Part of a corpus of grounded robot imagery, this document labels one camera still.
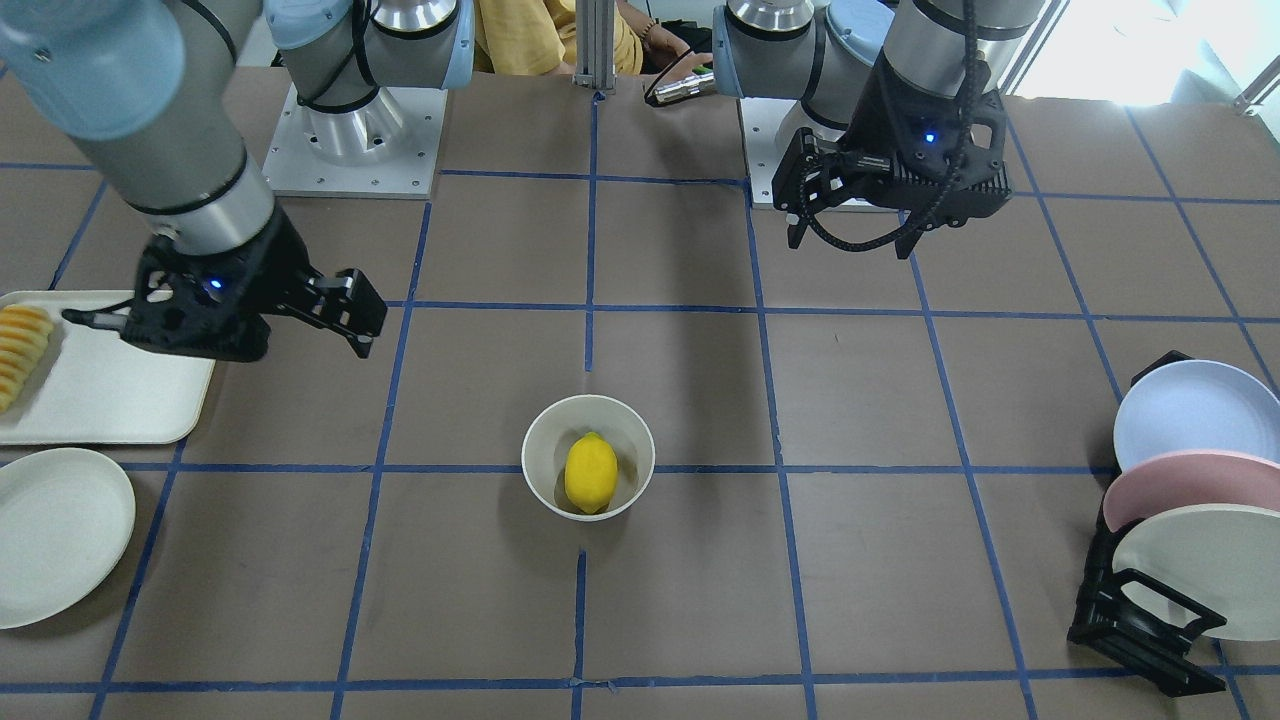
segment yellow shirt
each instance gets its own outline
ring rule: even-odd
[[[539,76],[561,60],[577,61],[573,0],[475,0],[477,70]],[[614,72],[640,74],[644,49],[622,15],[613,10]]]

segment dish rack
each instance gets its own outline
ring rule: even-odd
[[[1181,360],[1190,360],[1190,356],[1176,350],[1165,354],[1134,375],[1129,387],[1152,370]],[[1226,683],[1187,660],[1187,653],[1206,630],[1225,625],[1226,618],[1140,570],[1112,571],[1116,546],[1137,524],[1134,520],[1112,533],[1098,510],[1096,532],[1084,560],[1084,580],[1075,596],[1075,618],[1066,638],[1151,680],[1169,697],[1222,692]],[[1128,583],[1146,585],[1192,611],[1196,620],[1184,626],[1165,623],[1125,597],[1121,588]]]

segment pink plate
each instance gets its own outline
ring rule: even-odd
[[[1226,502],[1280,511],[1280,465],[1226,450],[1179,450],[1125,470],[1102,498],[1107,528],[1166,510]]]

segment plate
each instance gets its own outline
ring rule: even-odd
[[[65,307],[93,310],[120,302],[128,291],[10,292],[44,307],[55,327],[49,350],[8,411],[0,445],[166,445],[196,427],[214,361],[138,350],[109,331],[73,325]]]
[[[105,455],[60,447],[0,468],[0,628],[79,602],[132,533],[133,486]]]
[[[1152,370],[1120,404],[1121,470],[1179,450],[1230,450],[1280,461],[1280,401],[1253,375],[1213,360]]]
[[[1112,556],[1226,616],[1206,630],[1229,641],[1280,639],[1280,512],[1245,505],[1192,505],[1134,525]],[[1184,626],[1196,615],[1128,583],[1124,593],[1156,618]]]
[[[1111,483],[1102,516],[1115,532],[1166,510],[1212,502],[1280,511],[1280,464],[1225,450],[1157,455]]]

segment person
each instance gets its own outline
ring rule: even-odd
[[[613,64],[618,74],[662,70],[689,50],[687,42],[626,0],[614,3]],[[475,68],[513,76],[573,74],[573,0],[476,0]],[[689,77],[710,60],[709,53],[691,53],[667,79]]]

